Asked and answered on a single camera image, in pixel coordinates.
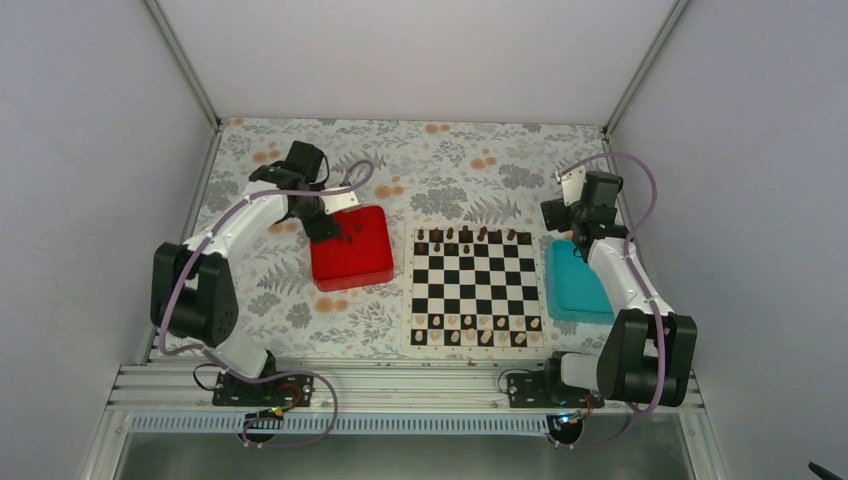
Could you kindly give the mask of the red plastic tray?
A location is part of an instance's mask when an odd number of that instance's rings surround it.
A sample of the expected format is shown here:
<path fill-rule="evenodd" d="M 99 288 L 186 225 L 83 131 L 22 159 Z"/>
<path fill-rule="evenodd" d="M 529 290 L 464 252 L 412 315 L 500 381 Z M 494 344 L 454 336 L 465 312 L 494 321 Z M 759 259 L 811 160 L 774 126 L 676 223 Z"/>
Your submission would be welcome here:
<path fill-rule="evenodd" d="M 385 212 L 369 205 L 335 213 L 341 227 L 335 237 L 310 243 L 313 283 L 322 292 L 389 282 L 394 259 Z"/>

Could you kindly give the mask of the dark wooden king piece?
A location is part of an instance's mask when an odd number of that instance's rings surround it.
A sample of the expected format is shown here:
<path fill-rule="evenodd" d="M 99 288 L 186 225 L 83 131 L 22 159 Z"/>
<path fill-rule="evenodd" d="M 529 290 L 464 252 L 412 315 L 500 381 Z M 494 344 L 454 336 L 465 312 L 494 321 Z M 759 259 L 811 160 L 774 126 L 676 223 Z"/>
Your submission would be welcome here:
<path fill-rule="evenodd" d="M 463 226 L 460 230 L 459 241 L 461 243 L 471 243 L 473 241 L 473 235 L 468 226 Z"/>

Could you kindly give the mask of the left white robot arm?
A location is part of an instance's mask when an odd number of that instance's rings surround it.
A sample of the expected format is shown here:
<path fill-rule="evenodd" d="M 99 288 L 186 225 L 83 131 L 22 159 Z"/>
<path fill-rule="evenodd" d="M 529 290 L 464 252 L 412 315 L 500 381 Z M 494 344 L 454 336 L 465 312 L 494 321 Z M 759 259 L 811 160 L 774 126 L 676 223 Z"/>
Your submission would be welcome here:
<path fill-rule="evenodd" d="M 239 327 L 232 270 L 268 227 L 298 220 L 314 243 L 340 236 L 335 212 L 353 201 L 348 187 L 326 188 L 318 176 L 327 159 L 318 147 L 292 143 L 282 161 L 251 173 L 239 199 L 211 227 L 181 244 L 165 242 L 154 253 L 151 321 L 159 330 L 162 354 L 177 354 L 167 337 L 188 340 L 239 381 L 239 392 L 255 405 L 278 391 L 276 361 Z"/>

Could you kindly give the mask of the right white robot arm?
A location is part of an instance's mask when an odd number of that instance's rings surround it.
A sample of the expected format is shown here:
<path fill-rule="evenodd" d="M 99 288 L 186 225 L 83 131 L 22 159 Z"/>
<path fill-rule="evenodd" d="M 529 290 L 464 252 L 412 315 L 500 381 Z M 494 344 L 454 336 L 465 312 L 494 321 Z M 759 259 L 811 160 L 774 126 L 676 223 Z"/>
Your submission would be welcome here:
<path fill-rule="evenodd" d="M 581 389 L 605 400 L 640 404 L 645 413 L 680 406 L 688 391 L 697 326 L 662 299 L 635 251 L 633 231 L 617 223 L 622 178 L 572 167 L 557 180 L 562 199 L 541 205 L 546 227 L 571 232 L 615 319 L 600 354 L 552 355 L 541 382 L 544 399 L 565 407 Z"/>

